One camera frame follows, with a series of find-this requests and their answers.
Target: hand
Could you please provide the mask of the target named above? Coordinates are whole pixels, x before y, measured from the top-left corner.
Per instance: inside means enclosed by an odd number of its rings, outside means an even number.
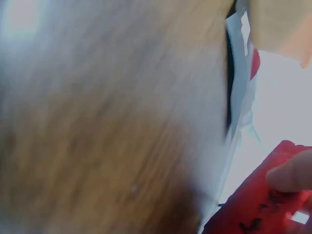
[[[312,151],[304,151],[267,174],[272,188],[281,192],[312,190]],[[311,215],[305,225],[292,222],[289,234],[312,234],[312,196],[308,199],[303,212]]]

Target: finger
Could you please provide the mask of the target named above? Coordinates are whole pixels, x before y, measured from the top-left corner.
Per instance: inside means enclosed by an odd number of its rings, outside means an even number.
[[[304,227],[298,232],[298,234],[311,234],[312,233],[312,219],[309,218],[308,222]]]
[[[281,192],[312,189],[312,151],[304,151],[269,171],[267,181]]]

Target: red object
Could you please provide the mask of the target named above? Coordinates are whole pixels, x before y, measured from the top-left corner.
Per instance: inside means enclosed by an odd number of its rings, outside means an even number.
[[[250,80],[254,78],[254,76],[257,74],[260,67],[260,56],[257,49],[253,50],[253,63],[252,63],[252,72],[250,76]]]
[[[283,234],[289,217],[303,206],[310,191],[285,194],[272,190],[266,173],[311,148],[281,142],[205,225],[203,234]]]

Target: red packaging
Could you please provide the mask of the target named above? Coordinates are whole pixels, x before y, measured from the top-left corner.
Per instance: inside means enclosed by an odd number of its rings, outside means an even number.
[[[311,148],[281,142],[210,219],[203,234],[283,234],[289,218],[300,210],[310,191],[280,193],[269,188],[266,174]]]

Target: bright light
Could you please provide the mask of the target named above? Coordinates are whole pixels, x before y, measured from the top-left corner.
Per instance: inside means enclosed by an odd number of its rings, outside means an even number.
[[[40,0],[8,0],[2,18],[2,35],[6,39],[33,37],[42,13],[40,5]]]

